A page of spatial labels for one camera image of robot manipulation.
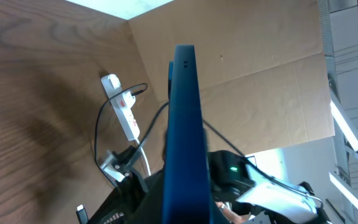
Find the blue Samsung Galaxy smartphone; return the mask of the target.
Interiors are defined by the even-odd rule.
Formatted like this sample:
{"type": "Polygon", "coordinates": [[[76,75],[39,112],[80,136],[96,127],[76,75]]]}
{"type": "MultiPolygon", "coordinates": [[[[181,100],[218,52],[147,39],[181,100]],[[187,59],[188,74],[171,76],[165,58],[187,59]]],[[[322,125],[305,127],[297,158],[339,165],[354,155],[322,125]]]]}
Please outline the blue Samsung Galaxy smartphone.
{"type": "Polygon", "coordinates": [[[193,45],[173,59],[163,182],[163,223],[212,223],[211,190],[193,45]]]}

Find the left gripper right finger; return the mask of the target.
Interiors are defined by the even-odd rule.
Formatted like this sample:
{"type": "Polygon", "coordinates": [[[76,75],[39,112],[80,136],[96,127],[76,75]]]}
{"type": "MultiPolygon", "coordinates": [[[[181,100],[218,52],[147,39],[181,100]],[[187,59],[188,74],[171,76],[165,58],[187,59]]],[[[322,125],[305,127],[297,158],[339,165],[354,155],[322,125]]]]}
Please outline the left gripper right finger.
{"type": "Polygon", "coordinates": [[[213,199],[209,203],[209,224],[228,224],[229,221],[222,214],[213,199]]]}

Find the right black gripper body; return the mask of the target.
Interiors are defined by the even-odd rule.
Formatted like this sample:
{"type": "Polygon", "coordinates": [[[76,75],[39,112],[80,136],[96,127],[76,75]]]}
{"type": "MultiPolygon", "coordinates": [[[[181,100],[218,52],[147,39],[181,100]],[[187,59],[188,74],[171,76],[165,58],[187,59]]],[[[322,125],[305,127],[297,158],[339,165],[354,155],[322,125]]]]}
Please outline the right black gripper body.
{"type": "Polygon", "coordinates": [[[142,175],[135,168],[133,168],[133,166],[131,164],[131,162],[136,160],[136,157],[138,155],[139,155],[139,151],[137,150],[137,148],[135,146],[129,146],[123,152],[117,154],[118,159],[126,165],[126,173],[124,174],[126,176],[126,178],[122,182],[117,182],[117,185],[123,185],[123,184],[147,185],[146,181],[145,181],[147,177],[143,178],[142,175]]]}

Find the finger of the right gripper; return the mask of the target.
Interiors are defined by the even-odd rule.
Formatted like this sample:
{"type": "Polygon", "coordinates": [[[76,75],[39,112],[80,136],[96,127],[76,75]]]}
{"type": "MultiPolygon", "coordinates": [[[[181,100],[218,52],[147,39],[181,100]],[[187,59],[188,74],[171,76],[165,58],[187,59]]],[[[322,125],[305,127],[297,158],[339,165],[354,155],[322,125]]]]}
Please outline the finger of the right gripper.
{"type": "Polygon", "coordinates": [[[139,208],[147,193],[147,185],[118,185],[89,219],[88,223],[107,223],[110,219],[116,223],[126,222],[139,208]]]}

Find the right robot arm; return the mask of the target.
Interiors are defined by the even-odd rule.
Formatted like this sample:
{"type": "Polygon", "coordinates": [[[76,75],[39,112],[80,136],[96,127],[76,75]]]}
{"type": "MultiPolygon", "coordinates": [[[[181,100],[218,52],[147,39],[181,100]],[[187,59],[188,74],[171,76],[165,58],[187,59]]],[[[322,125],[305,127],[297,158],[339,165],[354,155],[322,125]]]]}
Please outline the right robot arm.
{"type": "MultiPolygon", "coordinates": [[[[229,202],[238,214],[251,214],[250,222],[330,223],[324,209],[317,206],[313,189],[307,182],[285,185],[264,177],[246,157],[229,151],[208,153],[212,196],[229,202]]],[[[160,216],[163,172],[140,180],[133,172],[113,190],[89,223],[157,223],[160,216]]]]}

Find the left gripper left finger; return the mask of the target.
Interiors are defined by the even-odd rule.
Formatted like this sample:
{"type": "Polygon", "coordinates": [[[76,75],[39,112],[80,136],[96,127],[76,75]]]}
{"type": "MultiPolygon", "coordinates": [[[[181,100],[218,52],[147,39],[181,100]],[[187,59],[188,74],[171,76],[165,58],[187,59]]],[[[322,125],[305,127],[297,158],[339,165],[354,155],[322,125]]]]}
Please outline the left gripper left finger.
{"type": "Polygon", "coordinates": [[[161,224],[163,178],[164,173],[162,170],[146,178],[145,181],[149,191],[141,201],[138,209],[131,216],[129,224],[161,224]]]}

